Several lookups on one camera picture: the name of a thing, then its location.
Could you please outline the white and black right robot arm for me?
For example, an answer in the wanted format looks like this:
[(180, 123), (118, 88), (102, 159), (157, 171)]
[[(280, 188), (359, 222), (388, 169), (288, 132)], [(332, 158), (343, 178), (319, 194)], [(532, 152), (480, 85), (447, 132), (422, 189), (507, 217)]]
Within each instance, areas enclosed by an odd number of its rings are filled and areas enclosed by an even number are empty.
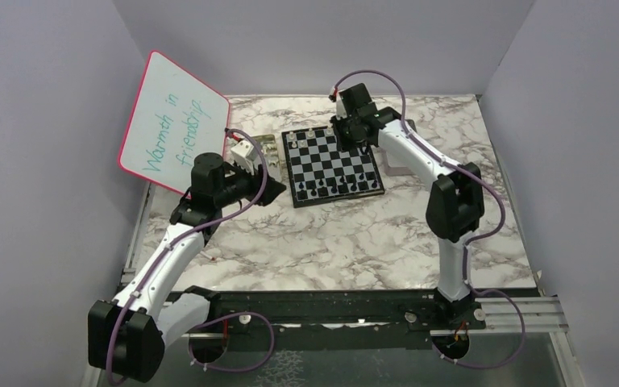
[(429, 190), (426, 222), (438, 238), (439, 280), (434, 293), (433, 317), (452, 328), (472, 315), (474, 297), (469, 288), (466, 242), (484, 215), (480, 169), (460, 165), (433, 149), (415, 131), (403, 113), (378, 108), (365, 84), (334, 90), (330, 100), (336, 114), (330, 120), (342, 150), (375, 146), (395, 157)]

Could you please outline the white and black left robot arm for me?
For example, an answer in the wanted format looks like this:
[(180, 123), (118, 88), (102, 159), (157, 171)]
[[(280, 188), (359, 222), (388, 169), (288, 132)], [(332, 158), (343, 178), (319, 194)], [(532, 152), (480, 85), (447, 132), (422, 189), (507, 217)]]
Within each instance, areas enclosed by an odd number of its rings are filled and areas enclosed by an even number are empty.
[(226, 206), (247, 200), (266, 206), (286, 190), (269, 176), (264, 163), (253, 170), (207, 152), (194, 159), (191, 185), (172, 212), (158, 248), (139, 273), (110, 301), (98, 300), (87, 318), (88, 363), (123, 380), (150, 381), (165, 350), (186, 331), (211, 331), (221, 320), (220, 308), (205, 296), (188, 294), (165, 302), (188, 263), (226, 221)]

